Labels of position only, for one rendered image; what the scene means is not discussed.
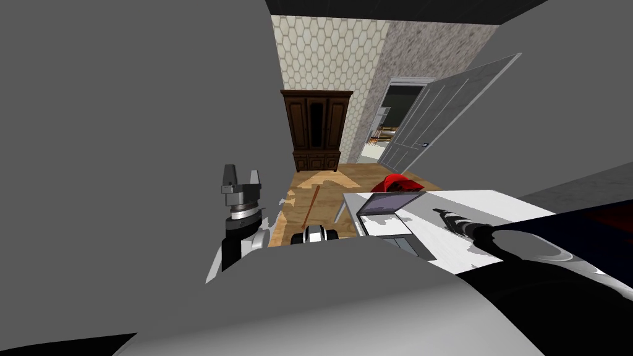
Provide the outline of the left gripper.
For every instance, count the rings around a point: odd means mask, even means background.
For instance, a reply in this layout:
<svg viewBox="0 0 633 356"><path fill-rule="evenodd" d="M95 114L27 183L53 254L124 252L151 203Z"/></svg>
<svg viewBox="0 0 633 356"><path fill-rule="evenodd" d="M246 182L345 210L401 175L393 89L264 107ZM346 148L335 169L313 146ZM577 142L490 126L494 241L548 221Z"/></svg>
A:
<svg viewBox="0 0 633 356"><path fill-rule="evenodd" d="M225 164L221 193L226 206L252 205L260 199L260 175L258 170L251 172L249 184L237 184L237 172L234 164Z"/></svg>

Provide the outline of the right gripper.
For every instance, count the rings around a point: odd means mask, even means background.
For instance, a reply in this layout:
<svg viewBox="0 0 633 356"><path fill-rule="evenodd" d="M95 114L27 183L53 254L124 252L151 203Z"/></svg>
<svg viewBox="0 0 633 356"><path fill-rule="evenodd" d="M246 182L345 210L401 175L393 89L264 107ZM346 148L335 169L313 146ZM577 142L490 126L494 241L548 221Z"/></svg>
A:
<svg viewBox="0 0 633 356"><path fill-rule="evenodd" d="M465 234L465 227L471 224L471 220L451 211L440 208L433 208L433 211L439 214L445 228L453 234Z"/></svg>

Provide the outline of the white table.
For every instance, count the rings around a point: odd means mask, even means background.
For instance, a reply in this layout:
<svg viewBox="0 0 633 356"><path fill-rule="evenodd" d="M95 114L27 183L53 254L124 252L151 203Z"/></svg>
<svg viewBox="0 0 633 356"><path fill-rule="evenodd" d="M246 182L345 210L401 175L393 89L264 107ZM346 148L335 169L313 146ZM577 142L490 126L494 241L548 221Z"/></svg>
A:
<svg viewBox="0 0 633 356"><path fill-rule="evenodd" d="M335 220L348 212L357 236L374 235L453 274L497 263L472 241L448 230L438 209L475 223L498 226L550 216L552 213L496 190L427 190L387 218L359 217L372 194L345 193Z"/></svg>

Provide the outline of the red rounded object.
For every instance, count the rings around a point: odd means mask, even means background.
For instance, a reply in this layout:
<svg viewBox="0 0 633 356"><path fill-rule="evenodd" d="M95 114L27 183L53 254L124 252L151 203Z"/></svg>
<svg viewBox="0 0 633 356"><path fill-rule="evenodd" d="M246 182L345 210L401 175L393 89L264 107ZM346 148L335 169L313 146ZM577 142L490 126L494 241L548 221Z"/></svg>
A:
<svg viewBox="0 0 633 356"><path fill-rule="evenodd" d="M378 192L419 192L424 186L400 174L390 174L379 182L371 193Z"/></svg>

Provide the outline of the open grey laptop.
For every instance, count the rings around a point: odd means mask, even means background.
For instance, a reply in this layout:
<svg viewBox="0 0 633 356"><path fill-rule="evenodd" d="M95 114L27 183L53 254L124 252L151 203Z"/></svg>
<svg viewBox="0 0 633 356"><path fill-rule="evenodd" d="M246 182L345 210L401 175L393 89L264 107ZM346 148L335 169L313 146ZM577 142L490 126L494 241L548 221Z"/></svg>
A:
<svg viewBox="0 0 633 356"><path fill-rule="evenodd" d="M378 237L425 261L436 257L405 225L398 211L423 195L422 192L372 193L355 214L365 235Z"/></svg>

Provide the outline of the brown wooden stick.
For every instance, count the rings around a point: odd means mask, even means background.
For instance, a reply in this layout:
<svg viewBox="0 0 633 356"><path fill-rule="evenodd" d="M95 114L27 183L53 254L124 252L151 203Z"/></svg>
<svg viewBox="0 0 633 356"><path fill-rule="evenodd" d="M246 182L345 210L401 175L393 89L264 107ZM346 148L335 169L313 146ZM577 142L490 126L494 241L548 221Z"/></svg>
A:
<svg viewBox="0 0 633 356"><path fill-rule="evenodd" d="M318 193L320 191L320 187L321 187L321 185L317 185L316 188L315 188L312 200L311 200L310 205L308 207L308 211L307 211L307 213L305 215L305 219L303 221L303 224L301 225L301 229L305 229L307 227L308 219L310 217L310 213L312 211L312 208L313 208L313 206L315 204L315 200L317 199Z"/></svg>

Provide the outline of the dark brown wooden cabinet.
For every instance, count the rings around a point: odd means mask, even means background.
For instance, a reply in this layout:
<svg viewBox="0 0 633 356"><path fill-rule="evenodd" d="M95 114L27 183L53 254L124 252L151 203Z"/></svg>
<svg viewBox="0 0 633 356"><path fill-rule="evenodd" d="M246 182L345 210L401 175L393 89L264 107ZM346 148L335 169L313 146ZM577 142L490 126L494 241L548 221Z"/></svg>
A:
<svg viewBox="0 0 633 356"><path fill-rule="evenodd" d="M282 90L295 169L337 171L352 91Z"/></svg>

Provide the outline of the white panelled door leaf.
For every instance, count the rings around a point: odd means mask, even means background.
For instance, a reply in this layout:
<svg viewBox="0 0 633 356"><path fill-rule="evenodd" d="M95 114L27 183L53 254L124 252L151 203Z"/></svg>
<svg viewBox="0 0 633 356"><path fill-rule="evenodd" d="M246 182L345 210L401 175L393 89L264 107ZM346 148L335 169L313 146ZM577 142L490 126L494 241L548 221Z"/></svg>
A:
<svg viewBox="0 0 633 356"><path fill-rule="evenodd" d="M396 174L409 170L481 97L521 53L429 83L414 101L378 164Z"/></svg>

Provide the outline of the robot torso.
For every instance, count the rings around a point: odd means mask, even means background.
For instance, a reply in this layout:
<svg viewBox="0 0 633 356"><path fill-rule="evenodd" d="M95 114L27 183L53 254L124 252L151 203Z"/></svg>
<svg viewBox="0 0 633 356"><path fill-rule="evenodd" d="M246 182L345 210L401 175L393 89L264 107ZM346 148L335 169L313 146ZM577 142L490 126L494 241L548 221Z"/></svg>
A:
<svg viewBox="0 0 633 356"><path fill-rule="evenodd" d="M376 237L265 248L116 356L544 356L453 273Z"/></svg>

